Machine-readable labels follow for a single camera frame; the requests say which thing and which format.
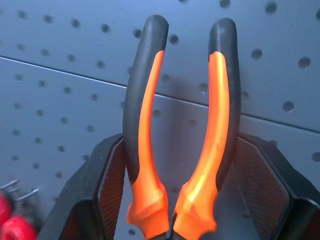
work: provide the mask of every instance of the red object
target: red object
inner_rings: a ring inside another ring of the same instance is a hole
[[[36,240],[37,231],[23,216],[7,220],[1,229],[0,240]]]
[[[11,214],[11,204],[6,196],[0,192],[0,227],[11,217]]]

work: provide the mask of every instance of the pliers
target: pliers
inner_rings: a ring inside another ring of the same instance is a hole
[[[129,77],[123,110],[123,140],[132,203],[127,222],[145,239],[165,240],[170,229],[168,198],[153,161],[151,116],[169,24],[150,16],[143,27]],[[208,122],[200,159],[179,193],[170,239],[197,240],[217,229],[214,204],[235,155],[241,89],[235,23],[218,20],[208,45]]]

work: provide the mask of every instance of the pegboard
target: pegboard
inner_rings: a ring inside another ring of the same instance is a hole
[[[317,0],[1,1],[0,185],[16,177],[25,191],[39,188],[47,216],[93,147],[122,132],[126,84],[152,14],[169,22],[152,144],[170,211],[201,153],[209,31],[222,17],[238,32],[240,130],[272,141],[320,190]],[[126,184],[119,239],[141,239],[125,222]]]

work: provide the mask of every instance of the black rubber grip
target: black rubber grip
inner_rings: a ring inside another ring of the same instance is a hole
[[[136,181],[140,169],[138,133],[142,102],[156,54],[166,48],[168,29],[169,24],[164,17],[160,15],[148,17],[142,30],[125,93],[123,139],[127,153],[126,166],[131,183]]]
[[[209,56],[214,52],[224,55],[229,84],[229,126],[222,161],[216,175],[216,187],[220,191],[232,159],[236,153],[241,115],[241,87],[238,60],[236,24],[229,18],[218,20],[210,31]]]

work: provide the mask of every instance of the orange handle grip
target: orange handle grip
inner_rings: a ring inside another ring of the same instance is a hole
[[[214,204],[235,152],[240,121],[240,77],[235,23],[227,18],[216,22],[209,40],[209,113],[198,165],[182,186],[174,214],[173,229],[188,240],[217,228]]]
[[[146,20],[124,101],[123,140],[132,192],[127,222],[139,227],[145,239],[169,229],[167,193],[155,168],[151,144],[152,105],[168,28],[160,15]]]

